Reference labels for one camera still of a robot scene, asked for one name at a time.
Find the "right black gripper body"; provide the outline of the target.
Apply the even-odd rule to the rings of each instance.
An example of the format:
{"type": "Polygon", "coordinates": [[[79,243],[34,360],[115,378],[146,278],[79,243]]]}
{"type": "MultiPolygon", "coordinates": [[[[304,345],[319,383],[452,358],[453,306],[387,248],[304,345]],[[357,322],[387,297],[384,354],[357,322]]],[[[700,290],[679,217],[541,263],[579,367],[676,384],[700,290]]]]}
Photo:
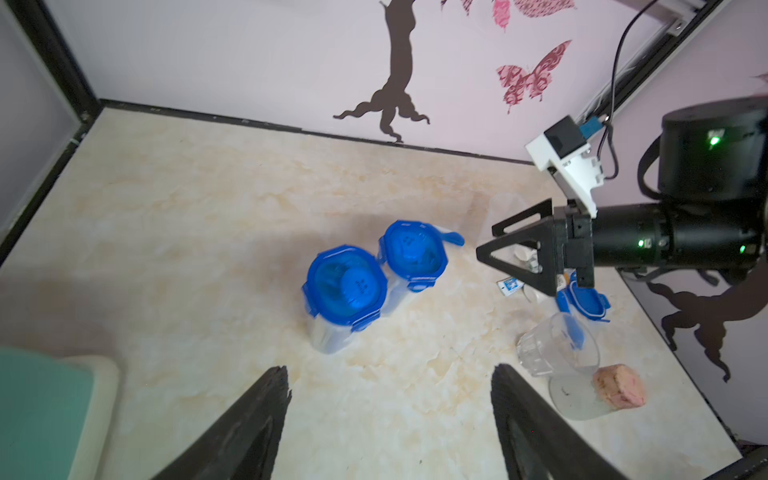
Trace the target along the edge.
{"type": "Polygon", "coordinates": [[[595,262],[592,218],[582,212],[576,200],[553,210],[555,232],[555,268],[558,274],[576,272],[581,288],[595,286],[595,262]]]}

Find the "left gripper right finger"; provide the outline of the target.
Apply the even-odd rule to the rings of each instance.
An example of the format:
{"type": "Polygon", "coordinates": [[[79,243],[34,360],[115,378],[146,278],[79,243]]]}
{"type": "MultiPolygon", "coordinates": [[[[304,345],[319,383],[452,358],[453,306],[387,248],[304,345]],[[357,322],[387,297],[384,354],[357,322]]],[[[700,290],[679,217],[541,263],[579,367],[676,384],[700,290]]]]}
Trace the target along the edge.
{"type": "Polygon", "coordinates": [[[510,365],[491,377],[491,402],[510,479],[623,479],[510,365]]]}

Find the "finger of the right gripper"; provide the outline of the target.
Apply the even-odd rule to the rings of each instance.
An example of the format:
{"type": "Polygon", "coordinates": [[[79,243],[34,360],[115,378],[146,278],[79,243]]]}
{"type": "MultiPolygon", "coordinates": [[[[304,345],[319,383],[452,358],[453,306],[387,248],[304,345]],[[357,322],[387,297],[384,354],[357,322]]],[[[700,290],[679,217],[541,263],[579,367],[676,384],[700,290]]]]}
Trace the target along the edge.
{"type": "Polygon", "coordinates": [[[524,221],[510,232],[494,237],[476,248],[476,258],[482,264],[514,277],[541,293],[556,293],[555,232],[552,217],[539,221],[524,221]],[[537,270],[529,270],[514,254],[516,245],[535,249],[538,254],[537,270]]]}
{"type": "Polygon", "coordinates": [[[544,200],[536,205],[512,215],[504,220],[495,223],[491,227],[494,237],[501,237],[510,232],[512,227],[520,226],[524,221],[539,221],[551,216],[553,213],[553,202],[551,199],[544,200]]]}

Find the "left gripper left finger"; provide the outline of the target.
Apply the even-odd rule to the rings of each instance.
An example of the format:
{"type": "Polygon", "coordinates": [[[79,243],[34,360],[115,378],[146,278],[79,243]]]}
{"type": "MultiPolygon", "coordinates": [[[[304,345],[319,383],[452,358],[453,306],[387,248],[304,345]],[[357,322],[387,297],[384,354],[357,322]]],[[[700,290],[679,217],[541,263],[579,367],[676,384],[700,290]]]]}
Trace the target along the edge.
{"type": "Polygon", "coordinates": [[[269,479],[292,399],[288,370],[268,369],[157,479],[269,479]]]}

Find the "white toothpaste tube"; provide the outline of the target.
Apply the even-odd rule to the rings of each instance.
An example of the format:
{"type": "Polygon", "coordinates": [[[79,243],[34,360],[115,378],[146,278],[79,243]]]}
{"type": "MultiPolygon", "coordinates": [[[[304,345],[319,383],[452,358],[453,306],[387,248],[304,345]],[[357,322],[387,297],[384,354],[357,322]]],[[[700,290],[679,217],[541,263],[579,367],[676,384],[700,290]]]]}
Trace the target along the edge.
{"type": "Polygon", "coordinates": [[[506,279],[496,282],[497,287],[505,297],[509,297],[521,291],[524,287],[524,283],[520,282],[514,277],[508,277],[506,279]]]}

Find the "detached blue container lid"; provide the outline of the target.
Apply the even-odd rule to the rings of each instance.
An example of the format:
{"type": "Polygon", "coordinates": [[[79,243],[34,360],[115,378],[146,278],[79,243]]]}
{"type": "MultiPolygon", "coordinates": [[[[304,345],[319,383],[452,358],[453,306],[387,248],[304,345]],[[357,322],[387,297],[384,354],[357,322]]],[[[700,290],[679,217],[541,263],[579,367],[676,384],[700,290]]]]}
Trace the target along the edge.
{"type": "Polygon", "coordinates": [[[611,308],[607,297],[594,288],[583,288],[577,283],[576,272],[558,276],[558,291],[555,301],[560,312],[570,313],[574,307],[586,319],[609,323],[608,310],[611,308]]]}

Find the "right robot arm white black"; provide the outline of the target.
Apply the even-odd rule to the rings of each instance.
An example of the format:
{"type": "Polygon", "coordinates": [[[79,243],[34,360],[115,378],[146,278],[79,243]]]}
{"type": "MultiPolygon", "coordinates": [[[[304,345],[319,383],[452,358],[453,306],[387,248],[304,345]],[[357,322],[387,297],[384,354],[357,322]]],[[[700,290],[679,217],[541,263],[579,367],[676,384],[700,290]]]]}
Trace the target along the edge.
{"type": "Polygon", "coordinates": [[[745,97],[666,114],[638,163],[646,204],[591,215],[543,201],[492,228],[477,259],[553,296],[571,269],[579,286],[611,267],[716,271],[743,282],[767,249],[767,100],[745,97]]]}

